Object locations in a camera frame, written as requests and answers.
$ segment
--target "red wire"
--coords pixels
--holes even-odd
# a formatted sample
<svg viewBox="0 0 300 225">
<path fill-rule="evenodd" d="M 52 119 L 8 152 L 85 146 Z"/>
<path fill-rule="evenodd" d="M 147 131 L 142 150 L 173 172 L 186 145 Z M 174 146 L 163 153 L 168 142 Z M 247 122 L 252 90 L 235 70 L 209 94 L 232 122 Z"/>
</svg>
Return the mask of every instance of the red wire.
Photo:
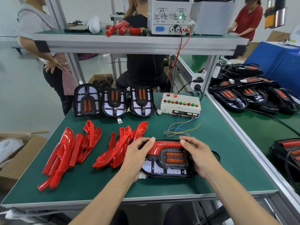
<svg viewBox="0 0 300 225">
<path fill-rule="evenodd" d="M 179 56 L 179 52 L 180 52 L 180 51 L 188 44 L 188 42 L 189 42 L 189 40 L 190 40 L 190 31 L 188 30 L 188 32 L 189 32 L 188 40 L 187 40 L 187 42 L 185 43 L 185 45 L 183 45 L 183 47 L 182 47 L 180 50 L 178 50 L 178 52 L 177 52 L 177 56 L 176 56 L 176 58 L 175 58 L 175 61 L 174 61 L 173 67 L 172 67 L 172 69 L 171 69 L 171 71 L 170 71 L 170 74 L 169 74 L 169 76 L 168 76 L 167 83 L 168 83 L 169 78 L 170 78 L 170 76 L 171 76 L 171 74 L 172 74 L 172 71 L 173 71 L 173 69 L 174 69 L 174 67 L 175 67 L 175 65 L 176 65 L 176 62 L 177 62 L 177 59 L 178 59 L 178 56 Z"/>
</svg>

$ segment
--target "control box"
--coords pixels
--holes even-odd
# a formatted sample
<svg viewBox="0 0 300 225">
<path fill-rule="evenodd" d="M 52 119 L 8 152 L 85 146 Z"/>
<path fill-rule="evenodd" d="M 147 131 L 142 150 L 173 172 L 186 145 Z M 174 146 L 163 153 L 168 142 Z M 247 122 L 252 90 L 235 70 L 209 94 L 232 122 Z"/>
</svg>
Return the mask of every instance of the control box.
<svg viewBox="0 0 300 225">
<path fill-rule="evenodd" d="M 201 113 L 201 106 L 198 97 L 164 93 L 160 111 L 166 114 L 198 117 Z"/>
<path fill-rule="evenodd" d="M 157 35 L 187 33 L 190 10 L 194 0 L 148 0 L 148 29 Z"/>
</svg>

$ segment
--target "white shirt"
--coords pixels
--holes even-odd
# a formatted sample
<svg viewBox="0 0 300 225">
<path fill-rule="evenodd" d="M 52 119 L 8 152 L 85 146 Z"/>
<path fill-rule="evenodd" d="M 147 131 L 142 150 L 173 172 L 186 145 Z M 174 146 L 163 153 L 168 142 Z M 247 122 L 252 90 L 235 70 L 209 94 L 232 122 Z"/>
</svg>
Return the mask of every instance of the white shirt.
<svg viewBox="0 0 300 225">
<path fill-rule="evenodd" d="M 38 13 L 51 27 L 54 28 L 53 21 L 49 15 L 37 10 L 36 8 L 28 4 L 23 4 L 22 8 L 30 9 Z M 24 11 L 19 14 L 19 25 L 19 29 L 15 31 L 16 35 L 29 39 L 33 39 L 33 33 L 51 30 L 37 14 L 28 11 Z"/>
</svg>

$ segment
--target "red shirt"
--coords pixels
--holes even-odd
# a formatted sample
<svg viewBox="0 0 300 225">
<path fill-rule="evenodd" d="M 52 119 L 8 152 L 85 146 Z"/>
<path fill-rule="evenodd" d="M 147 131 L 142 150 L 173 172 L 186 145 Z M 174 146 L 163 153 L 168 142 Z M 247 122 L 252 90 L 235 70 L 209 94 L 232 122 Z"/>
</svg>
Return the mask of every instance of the red shirt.
<svg viewBox="0 0 300 225">
<path fill-rule="evenodd" d="M 263 17 L 263 8 L 261 5 L 257 6 L 252 12 L 248 13 L 249 9 L 245 6 L 239 12 L 235 22 L 238 26 L 236 27 L 235 33 L 241 34 L 248 28 L 254 28 L 252 32 L 249 32 L 241 37 L 253 40 L 255 34 L 255 28 L 258 27 Z"/>
</svg>

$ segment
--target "checkered apron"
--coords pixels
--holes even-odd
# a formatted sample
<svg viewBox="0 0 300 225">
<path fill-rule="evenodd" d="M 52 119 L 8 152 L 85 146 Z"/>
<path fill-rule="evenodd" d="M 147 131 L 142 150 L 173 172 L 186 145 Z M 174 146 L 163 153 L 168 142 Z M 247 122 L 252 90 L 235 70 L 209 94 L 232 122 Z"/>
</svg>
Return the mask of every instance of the checkered apron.
<svg viewBox="0 0 300 225">
<path fill-rule="evenodd" d="M 36 12 L 34 12 L 34 11 L 30 10 L 30 9 L 21 9 L 21 11 L 19 11 L 19 14 L 21 12 L 32 12 L 32 13 L 35 13 L 36 15 L 38 15 Z M 51 30 L 54 29 L 41 16 L 39 16 L 39 18 L 41 18 L 42 21 Z M 74 90 L 76 88 L 76 83 L 74 81 L 74 78 L 73 78 L 73 75 L 72 75 L 72 72 L 70 70 L 70 67 L 69 67 L 69 64 L 67 62 L 65 54 L 63 54 L 63 53 L 55 53 L 55 55 L 53 57 L 56 60 L 58 60 L 58 62 L 62 65 L 62 68 L 60 68 L 60 67 L 59 68 L 62 70 L 62 86 L 64 88 L 64 94 L 65 95 L 74 95 Z"/>
</svg>

